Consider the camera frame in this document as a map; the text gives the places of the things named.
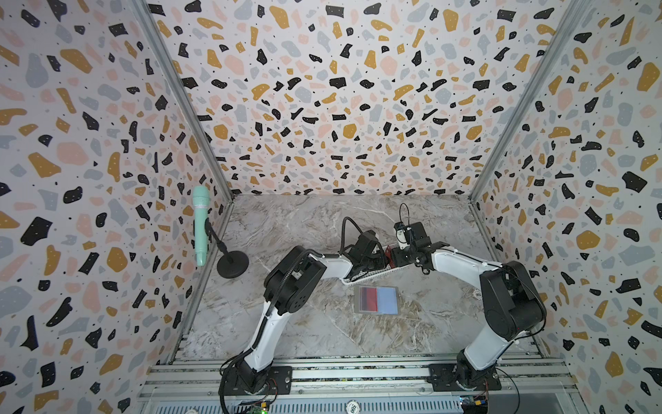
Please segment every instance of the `red stripe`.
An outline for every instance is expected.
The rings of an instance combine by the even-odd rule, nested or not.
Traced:
[[[377,312],[377,288],[376,287],[365,287],[366,290],[366,301],[365,309],[368,312]]]

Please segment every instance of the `blue rectangle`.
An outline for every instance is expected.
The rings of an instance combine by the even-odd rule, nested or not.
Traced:
[[[377,312],[383,315],[398,314],[398,296],[395,287],[377,288]]]

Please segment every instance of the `red object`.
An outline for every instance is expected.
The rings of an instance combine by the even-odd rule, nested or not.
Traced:
[[[376,287],[362,287],[365,290],[364,311],[377,312],[377,288]]]
[[[387,259],[389,259],[389,266],[391,269],[395,268],[395,263],[393,263],[393,258],[391,257],[391,250],[393,247],[391,245],[386,247],[386,252],[384,252],[384,255],[386,256]]]

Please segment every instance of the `round black stand base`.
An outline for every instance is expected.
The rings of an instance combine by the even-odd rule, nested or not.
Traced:
[[[225,254],[216,265],[218,274],[225,279],[234,279],[246,269],[248,269],[248,256],[239,250]]]

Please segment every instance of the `metal rod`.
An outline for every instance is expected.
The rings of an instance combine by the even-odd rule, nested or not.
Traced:
[[[228,263],[234,263],[232,256],[229,255],[228,253],[228,247],[225,245],[225,243],[220,241],[220,239],[216,235],[216,232],[214,231],[214,228],[211,227],[211,223],[209,222],[209,219],[205,221],[205,229],[207,230],[207,234],[211,235],[216,241],[216,247],[218,247],[218,249],[224,254],[224,256],[228,257]]]
[[[315,367],[320,366],[381,366],[381,365],[411,365],[422,363],[421,361],[429,364],[431,361],[441,364],[442,362],[455,362],[457,354],[434,354],[434,355],[417,355],[417,356],[350,356],[350,357],[323,357],[323,358],[276,358],[273,360],[274,366],[294,366],[294,367]],[[506,352],[499,358],[500,364],[510,363],[531,363],[531,364],[551,364],[554,362],[563,362],[546,359],[542,361],[538,354],[526,354],[525,352]],[[211,360],[211,359],[180,359],[176,363],[180,366],[187,365],[200,365],[200,366],[215,366],[220,365],[225,360]],[[165,366],[155,366],[155,370],[166,369]],[[168,369],[180,369],[176,367],[169,367]]]
[[[547,76],[559,62],[559,58],[563,53],[565,45],[567,44],[574,29],[578,25],[579,20],[582,18],[591,2],[592,0],[572,0],[568,5],[565,14],[563,14],[563,17],[559,22],[556,34],[551,39],[551,43],[545,51],[545,55],[540,60],[540,65],[538,66],[534,75],[531,77],[529,84],[524,89],[522,97],[520,98],[519,102],[517,102],[517,106],[515,106],[515,111],[513,112],[512,117],[506,124],[506,128],[504,128],[501,137],[496,142],[495,147],[492,149],[489,158],[487,158],[487,162],[485,162],[483,172],[481,172],[481,175],[478,177],[476,184],[471,190],[469,197],[472,203],[475,203],[476,200],[478,200],[478,197],[483,192],[484,187],[492,178],[492,174],[497,169],[500,159],[503,157],[506,149],[517,133],[524,115],[526,115],[529,108],[531,107],[531,103],[545,84]]]
[[[483,241],[485,242],[485,245],[487,246],[487,250],[490,252],[490,257],[492,260],[495,262],[498,262],[498,256],[497,256],[497,250],[495,249],[494,245],[492,244],[492,240],[490,240],[489,233],[487,232],[487,227],[485,227],[485,222],[484,222],[484,217],[478,212],[476,209],[476,206],[474,203],[469,200],[469,210],[471,212],[471,215],[473,215],[473,219],[476,221],[476,225],[478,226],[478,230],[481,232],[481,236],[483,237]]]
[[[173,91],[175,100],[177,101],[177,104],[179,105],[179,108],[181,109],[186,122],[189,124],[191,130],[193,131],[193,136],[198,142],[198,147],[203,153],[203,157],[205,158],[205,161],[207,162],[207,165],[209,166],[212,175],[214,176],[214,180],[216,180],[216,186],[219,188],[221,194],[223,194],[223,198],[225,198],[226,202],[228,204],[231,203],[232,192],[228,187],[228,182],[223,175],[223,171],[218,165],[218,161],[216,161],[214,151],[212,150],[211,145],[206,138],[207,135],[203,130],[202,124],[198,120],[198,116],[195,114],[193,105],[191,104],[188,95],[184,91],[181,80],[179,76],[177,76],[175,66],[172,63],[173,60],[167,51],[163,38],[159,34],[159,30],[157,29],[156,23],[152,18],[152,14],[147,7],[147,3],[145,0],[130,0],[130,4],[132,5],[133,13],[136,17],[136,20],[138,21],[138,24],[140,25],[142,32],[145,34],[147,43],[149,44],[150,48],[152,48],[152,52],[156,57],[156,61],[164,74],[165,80],[170,86],[170,89]]]
[[[218,234],[220,234],[220,238],[223,238],[223,235],[225,234],[225,229],[228,227],[228,223],[230,222],[230,216],[232,214],[233,207],[234,204],[232,203],[230,204],[230,207],[225,209],[224,211],[223,220],[218,228]],[[193,291],[193,297],[191,298],[191,301],[189,302],[189,306],[186,309],[186,316],[184,316],[184,322],[182,324],[181,332],[179,332],[179,336],[177,337],[177,343],[175,343],[174,348],[167,355],[168,364],[172,364],[173,361],[175,360],[175,357],[177,356],[177,351],[179,350],[179,343],[181,342],[182,336],[188,335],[188,333],[191,331],[191,327],[193,327],[193,320],[195,319],[195,315],[198,312],[198,308],[200,307],[200,302],[202,301],[203,294],[205,292],[205,287],[207,286],[207,282],[209,281],[209,276],[211,275],[211,272],[214,269],[214,265],[216,264],[217,256],[218,256],[218,250],[214,250],[212,254],[207,256],[207,263],[205,263],[205,267],[203,267],[201,271],[200,282],[198,283],[198,286],[195,287],[195,290]]]

